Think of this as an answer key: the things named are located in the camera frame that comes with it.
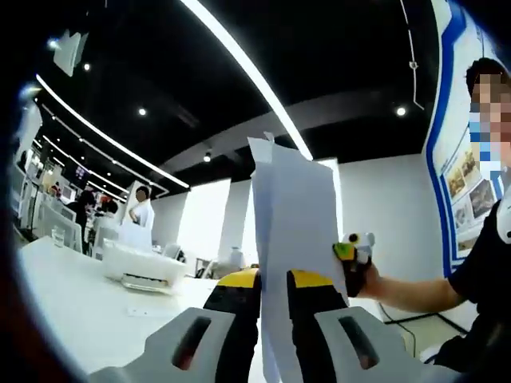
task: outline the white desk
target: white desk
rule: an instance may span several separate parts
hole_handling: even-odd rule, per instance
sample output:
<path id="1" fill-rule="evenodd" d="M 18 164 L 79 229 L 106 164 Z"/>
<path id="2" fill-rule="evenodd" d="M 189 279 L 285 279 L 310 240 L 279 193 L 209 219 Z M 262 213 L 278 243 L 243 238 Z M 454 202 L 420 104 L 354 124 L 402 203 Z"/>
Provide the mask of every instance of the white desk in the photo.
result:
<path id="1" fill-rule="evenodd" d="M 48 327 L 86 373 L 140 356 L 150 334 L 188 307 L 202 307 L 217 282 L 185 278 L 173 296 L 127 290 L 102 275 L 101 261 L 55 247 L 50 237 L 24 246 L 18 257 Z M 381 320 L 371 300 L 355 299 L 351 305 Z M 149 314 L 133 316 L 132 309 Z M 259 342 L 249 382 L 264 382 L 262 371 Z"/>

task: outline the white paper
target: white paper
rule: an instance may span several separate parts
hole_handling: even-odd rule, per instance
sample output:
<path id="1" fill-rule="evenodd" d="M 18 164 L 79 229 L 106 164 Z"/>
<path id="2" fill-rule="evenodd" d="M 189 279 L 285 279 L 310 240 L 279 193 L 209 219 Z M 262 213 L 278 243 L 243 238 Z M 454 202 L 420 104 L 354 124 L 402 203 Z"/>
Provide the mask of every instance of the white paper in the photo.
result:
<path id="1" fill-rule="evenodd" d="M 335 190 L 329 168 L 269 141 L 257 145 L 253 188 L 264 376 L 268 383 L 296 383 L 303 379 L 291 337 L 287 272 L 309 270 L 331 278 L 347 302 L 343 268 L 332 252 L 338 239 Z M 271 147 L 270 163 L 265 145 Z"/>

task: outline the picture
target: picture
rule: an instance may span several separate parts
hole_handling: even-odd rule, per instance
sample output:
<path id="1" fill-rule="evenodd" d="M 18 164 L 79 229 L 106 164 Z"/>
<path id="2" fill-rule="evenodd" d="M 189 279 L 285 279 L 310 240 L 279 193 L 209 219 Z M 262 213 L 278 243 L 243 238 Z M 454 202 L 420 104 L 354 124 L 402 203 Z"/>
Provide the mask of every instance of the picture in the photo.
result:
<path id="1" fill-rule="evenodd" d="M 456 228 L 464 227 L 469 221 L 469 212 L 467 211 L 467 205 L 463 204 L 461 207 L 456 209 L 454 212 L 454 221 Z"/>
<path id="2" fill-rule="evenodd" d="M 463 178 L 465 179 L 465 184 L 468 189 L 470 189 L 473 185 L 475 185 L 479 180 L 481 180 L 481 173 L 476 166 L 476 161 L 473 158 L 472 148 L 465 151 L 465 153 L 461 156 L 461 172 L 463 173 Z"/>
<path id="3" fill-rule="evenodd" d="M 458 251 L 470 250 L 475 245 L 477 237 L 458 242 Z"/>
<path id="4" fill-rule="evenodd" d="M 447 183 L 449 185 L 449 193 L 451 198 L 454 198 L 465 187 L 465 180 L 461 173 L 461 169 L 453 168 L 451 173 L 447 176 Z"/>
<path id="5" fill-rule="evenodd" d="M 495 197 L 493 196 L 492 186 L 487 180 L 481 181 L 469 195 L 470 203 L 472 204 L 473 217 L 475 219 L 489 211 L 496 202 Z"/>

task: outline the black ceiling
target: black ceiling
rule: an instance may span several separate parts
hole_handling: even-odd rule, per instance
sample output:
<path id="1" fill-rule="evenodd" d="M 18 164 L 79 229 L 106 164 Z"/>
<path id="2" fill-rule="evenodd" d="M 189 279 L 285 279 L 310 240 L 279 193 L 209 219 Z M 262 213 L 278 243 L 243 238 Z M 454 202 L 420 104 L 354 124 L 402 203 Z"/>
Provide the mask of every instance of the black ceiling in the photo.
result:
<path id="1" fill-rule="evenodd" d="M 419 64 L 417 101 L 424 111 L 413 104 L 410 43 L 398 0 L 201 2 L 238 41 L 284 107 L 295 106 L 291 118 L 314 158 L 337 156 L 339 162 L 349 162 L 422 150 L 438 77 L 438 34 L 429 0 L 404 1 Z M 248 128 L 248 122 L 271 109 L 228 51 L 180 1 L 107 4 L 106 9 L 104 2 L 84 6 L 69 18 L 72 32 L 89 32 L 81 61 L 90 63 L 89 72 L 79 66 L 68 77 L 53 63 L 51 52 L 42 54 L 38 68 L 86 120 L 149 162 L 169 171 L 179 168 L 174 175 L 192 186 L 248 177 L 254 165 L 245 131 L 259 136 L 273 131 L 278 143 L 294 147 L 279 124 Z M 300 105 L 321 103 L 334 94 L 347 95 L 333 105 L 336 120 L 307 125 Z M 48 93 L 41 92 L 38 103 L 171 193 L 184 190 L 102 140 Z M 403 118 L 394 114 L 399 105 L 408 109 Z M 138 116 L 140 107 L 146 116 Z M 45 110 L 42 114 L 40 135 L 60 138 L 69 154 L 84 156 L 102 175 L 111 172 L 112 181 L 123 187 L 136 178 L 78 142 Z M 213 161 L 205 164 L 201 159 L 208 149 Z"/>

